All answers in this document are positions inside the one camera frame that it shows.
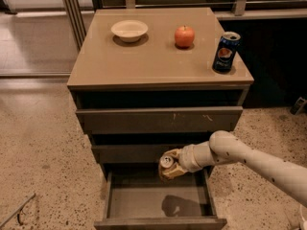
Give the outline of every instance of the apple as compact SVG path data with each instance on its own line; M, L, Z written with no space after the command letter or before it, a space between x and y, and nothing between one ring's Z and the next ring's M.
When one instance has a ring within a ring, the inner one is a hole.
M192 27L181 26L175 31L175 43L179 48L189 48L195 37L195 32Z

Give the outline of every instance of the white bowl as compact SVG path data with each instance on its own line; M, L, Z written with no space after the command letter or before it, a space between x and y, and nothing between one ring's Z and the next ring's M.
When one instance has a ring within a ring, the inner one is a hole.
M112 32L118 35L124 42L136 42L140 39L141 35L144 35L148 26L138 20L123 20L115 23L111 27Z

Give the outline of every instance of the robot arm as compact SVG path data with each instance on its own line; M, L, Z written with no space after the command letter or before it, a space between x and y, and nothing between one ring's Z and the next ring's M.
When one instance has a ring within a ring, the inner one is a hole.
M241 162L275 187L307 207L307 168L252 149L226 131L216 131L208 142L169 150L159 162L162 180L194 173L206 166Z

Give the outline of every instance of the floor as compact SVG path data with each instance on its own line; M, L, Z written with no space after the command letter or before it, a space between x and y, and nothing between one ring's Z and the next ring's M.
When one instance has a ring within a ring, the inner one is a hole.
M84 16L86 27L91 14ZM0 72L70 71L77 57L63 15L0 14ZM0 222L3 227L93 229L105 207L106 181L75 116L67 79L0 79ZM307 114L288 106L245 108L233 133L249 146L307 167ZM299 203L236 163L209 179L224 230L295 229Z

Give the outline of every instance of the soda can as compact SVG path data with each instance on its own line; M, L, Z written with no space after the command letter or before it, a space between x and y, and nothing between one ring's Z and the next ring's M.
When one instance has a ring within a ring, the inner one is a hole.
M212 68L219 73L231 70L232 61L240 44L241 36L234 32L225 32L220 39Z

